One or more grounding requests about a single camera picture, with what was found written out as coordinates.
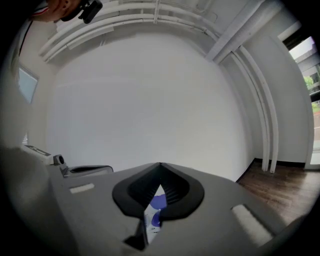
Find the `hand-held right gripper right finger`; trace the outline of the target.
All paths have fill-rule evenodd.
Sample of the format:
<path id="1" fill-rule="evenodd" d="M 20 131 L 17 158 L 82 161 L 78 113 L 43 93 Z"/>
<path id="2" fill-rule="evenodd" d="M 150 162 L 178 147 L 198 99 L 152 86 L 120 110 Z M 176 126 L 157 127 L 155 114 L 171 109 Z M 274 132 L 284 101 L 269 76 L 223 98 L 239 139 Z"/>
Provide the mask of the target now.
<path id="1" fill-rule="evenodd" d="M 184 166 L 171 167 L 198 180 L 204 198 L 188 217 L 163 222 L 148 246 L 150 256 L 255 255 L 258 247 L 232 212 L 237 205 L 245 205 L 273 235 L 286 228 L 275 210 L 234 181 Z"/>

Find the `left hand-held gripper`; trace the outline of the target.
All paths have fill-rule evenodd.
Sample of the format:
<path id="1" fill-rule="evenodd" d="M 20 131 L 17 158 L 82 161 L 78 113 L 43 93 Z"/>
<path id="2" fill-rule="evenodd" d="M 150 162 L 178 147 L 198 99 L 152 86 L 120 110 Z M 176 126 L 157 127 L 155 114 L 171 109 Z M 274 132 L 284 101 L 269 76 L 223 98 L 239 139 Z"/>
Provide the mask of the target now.
<path id="1" fill-rule="evenodd" d="M 60 173 L 64 178 L 91 177 L 113 173 L 113 168 L 110 165 L 82 165 L 68 167 L 61 154 L 53 155 L 33 145 L 24 144 L 23 150 L 39 159 L 50 173 Z"/>

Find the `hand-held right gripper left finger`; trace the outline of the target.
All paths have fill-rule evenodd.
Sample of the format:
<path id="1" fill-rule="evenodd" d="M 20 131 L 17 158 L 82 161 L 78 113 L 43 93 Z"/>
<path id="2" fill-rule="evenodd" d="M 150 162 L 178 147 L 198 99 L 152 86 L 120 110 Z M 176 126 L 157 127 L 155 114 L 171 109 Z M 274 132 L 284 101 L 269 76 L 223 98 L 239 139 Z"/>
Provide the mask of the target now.
<path id="1" fill-rule="evenodd" d="M 150 256 L 144 211 L 151 197 L 130 185 L 156 163 L 77 178 L 49 173 L 49 244 L 63 256 Z"/>

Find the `clear plastic packet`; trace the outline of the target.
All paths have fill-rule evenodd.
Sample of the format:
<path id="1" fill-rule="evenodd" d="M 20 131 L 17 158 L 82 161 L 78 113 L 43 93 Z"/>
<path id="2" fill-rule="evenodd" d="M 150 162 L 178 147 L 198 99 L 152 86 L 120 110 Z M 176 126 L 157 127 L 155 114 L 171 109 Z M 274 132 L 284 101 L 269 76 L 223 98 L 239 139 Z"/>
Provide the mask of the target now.
<path id="1" fill-rule="evenodd" d="M 144 225 L 147 243 L 150 244 L 161 230 L 160 213 L 167 207 L 166 195 L 163 187 L 159 185 L 155 195 L 144 211 Z"/>

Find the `frosted glass partition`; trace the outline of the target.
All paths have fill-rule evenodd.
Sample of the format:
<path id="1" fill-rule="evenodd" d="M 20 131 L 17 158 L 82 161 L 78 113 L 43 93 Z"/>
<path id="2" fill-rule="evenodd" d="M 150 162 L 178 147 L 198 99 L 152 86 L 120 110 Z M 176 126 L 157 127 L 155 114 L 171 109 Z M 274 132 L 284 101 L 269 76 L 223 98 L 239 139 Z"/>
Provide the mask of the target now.
<path id="1" fill-rule="evenodd" d="M 39 78 L 33 74 L 31 71 L 23 67 L 19 66 L 19 89 L 24 98 L 27 100 L 29 104 L 32 103 L 34 94 L 38 85 Z"/>

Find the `white ceiling pipe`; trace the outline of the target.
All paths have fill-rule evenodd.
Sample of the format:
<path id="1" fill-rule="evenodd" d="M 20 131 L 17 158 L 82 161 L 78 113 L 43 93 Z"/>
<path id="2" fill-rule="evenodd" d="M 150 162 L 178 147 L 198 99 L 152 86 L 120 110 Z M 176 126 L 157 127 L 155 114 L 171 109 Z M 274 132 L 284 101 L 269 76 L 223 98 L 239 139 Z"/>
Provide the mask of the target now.
<path id="1" fill-rule="evenodd" d="M 90 31 L 86 31 L 82 34 L 79 34 L 77 36 L 71 34 L 68 37 L 64 38 L 62 41 L 60 41 L 58 44 L 56 44 L 53 48 L 51 48 L 43 57 L 42 60 L 44 62 L 49 62 L 51 59 L 53 59 L 56 55 L 58 55 L 60 52 L 62 52 L 65 48 L 71 47 L 72 49 L 76 46 L 79 46 L 82 43 L 85 43 L 86 41 L 93 39 L 95 37 L 98 37 L 102 34 L 106 34 L 109 32 L 112 32 L 115 27 L 120 27 L 124 25 L 130 25 L 130 24 L 142 24 L 142 23 L 151 23 L 151 19 L 135 19 L 135 20 L 128 20 L 128 21 L 122 21 L 117 22 L 114 24 L 109 25 L 103 25 L 98 28 L 94 28 Z M 182 22 L 182 19 L 176 18 L 173 20 L 168 19 L 160 19 L 157 21 L 157 24 L 170 24 L 170 25 L 178 25 L 185 27 L 187 29 L 200 31 L 202 33 L 207 34 L 210 38 L 212 38 L 214 41 L 218 40 L 218 37 L 210 31 L 208 28 L 200 25 L 196 25 L 195 23 L 189 22 Z"/>
<path id="2" fill-rule="evenodd" d="M 79 22 L 73 22 L 66 26 L 65 28 L 58 31 L 56 34 L 54 34 L 39 50 L 38 54 L 40 56 L 44 56 L 50 49 L 52 49 L 56 44 L 58 44 L 63 39 L 67 38 L 70 35 L 78 36 L 79 34 L 82 34 L 84 32 L 89 32 L 95 28 L 99 28 L 104 25 L 111 25 L 119 22 L 125 22 L 125 21 L 131 21 L 131 20 L 137 20 L 137 19 L 151 19 L 151 23 L 154 22 L 154 15 L 153 14 L 126 14 L 126 15 L 119 15 L 114 17 L 109 17 L 100 21 L 96 21 L 87 25 L 84 25 L 83 27 L 80 27 Z M 158 20 L 171 20 L 174 19 L 181 19 L 183 23 L 195 23 L 192 21 L 188 21 L 186 19 L 182 19 L 176 16 L 169 16 L 169 15 L 158 15 Z M 209 29 L 211 32 L 213 32 L 217 37 L 222 34 L 222 30 L 213 22 L 198 16 L 196 18 L 198 21 L 204 23 L 204 27 Z"/>

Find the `white printed sweatshirt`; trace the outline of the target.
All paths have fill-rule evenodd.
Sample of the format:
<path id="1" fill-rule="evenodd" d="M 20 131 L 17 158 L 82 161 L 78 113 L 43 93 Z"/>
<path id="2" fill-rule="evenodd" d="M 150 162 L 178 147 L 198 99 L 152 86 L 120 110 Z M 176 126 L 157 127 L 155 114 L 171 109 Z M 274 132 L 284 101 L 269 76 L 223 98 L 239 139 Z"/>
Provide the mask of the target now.
<path id="1" fill-rule="evenodd" d="M 49 10 L 47 0 L 43 0 L 33 11 L 33 13 L 22 23 L 12 43 L 12 51 L 9 57 L 9 70 L 13 77 L 18 76 L 19 55 L 22 49 L 24 37 L 27 35 L 28 29 L 35 17 L 41 16 Z"/>

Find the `black-framed window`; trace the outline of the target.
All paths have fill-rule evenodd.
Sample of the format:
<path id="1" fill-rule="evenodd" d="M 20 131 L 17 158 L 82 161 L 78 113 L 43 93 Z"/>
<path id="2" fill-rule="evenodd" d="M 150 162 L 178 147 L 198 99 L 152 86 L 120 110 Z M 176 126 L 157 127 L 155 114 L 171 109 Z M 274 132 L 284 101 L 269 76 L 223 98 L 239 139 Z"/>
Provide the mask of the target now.
<path id="1" fill-rule="evenodd" d="M 307 103 L 311 107 L 312 152 L 307 157 L 305 168 L 320 171 L 320 53 L 308 30 L 298 21 L 282 32 L 278 38 L 300 70 L 308 93 Z"/>

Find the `white ceiling beam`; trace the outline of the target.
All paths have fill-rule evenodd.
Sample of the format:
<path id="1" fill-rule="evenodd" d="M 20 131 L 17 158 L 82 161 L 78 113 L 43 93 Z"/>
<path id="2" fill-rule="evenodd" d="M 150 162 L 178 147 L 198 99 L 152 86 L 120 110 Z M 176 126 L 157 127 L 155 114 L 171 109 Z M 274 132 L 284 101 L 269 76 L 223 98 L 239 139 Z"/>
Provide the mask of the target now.
<path id="1" fill-rule="evenodd" d="M 222 53 L 223 49 L 231 42 L 236 33 L 245 25 L 249 18 L 254 15 L 264 1 L 265 0 L 248 1 L 207 53 L 205 59 L 208 61 L 215 61 L 218 58 L 218 55 Z"/>

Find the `white wall pipe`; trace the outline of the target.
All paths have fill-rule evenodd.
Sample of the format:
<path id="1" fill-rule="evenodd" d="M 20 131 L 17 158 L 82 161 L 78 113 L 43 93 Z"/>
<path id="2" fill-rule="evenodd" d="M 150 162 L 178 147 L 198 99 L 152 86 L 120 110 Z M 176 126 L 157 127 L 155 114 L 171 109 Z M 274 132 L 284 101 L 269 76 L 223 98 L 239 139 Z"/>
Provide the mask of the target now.
<path id="1" fill-rule="evenodd" d="M 262 171 L 267 172 L 269 169 L 270 162 L 270 129 L 269 129 L 269 119 L 266 111 L 266 106 L 261 94 L 261 91 L 258 87 L 254 76 L 249 70 L 248 66 L 245 64 L 244 60 L 240 55 L 234 51 L 231 52 L 231 58 L 234 60 L 235 64 L 239 67 L 242 72 L 245 80 L 248 83 L 249 89 L 253 96 L 258 115 L 259 122 L 261 127 L 262 134 Z"/>
<path id="2" fill-rule="evenodd" d="M 278 118 L 276 113 L 275 104 L 273 101 L 273 97 L 271 91 L 269 89 L 269 85 L 263 75 L 261 69 L 259 68 L 258 64 L 252 57 L 252 55 L 248 52 L 248 50 L 244 46 L 240 46 L 239 50 L 245 56 L 249 64 L 251 65 L 252 69 L 254 70 L 255 74 L 257 75 L 262 89 L 264 91 L 267 105 L 269 107 L 270 117 L 271 117 L 271 125 L 272 125 L 272 159 L 270 165 L 270 172 L 273 174 L 275 173 L 277 160 L 278 160 L 278 153 L 279 153 L 279 126 L 278 126 Z"/>

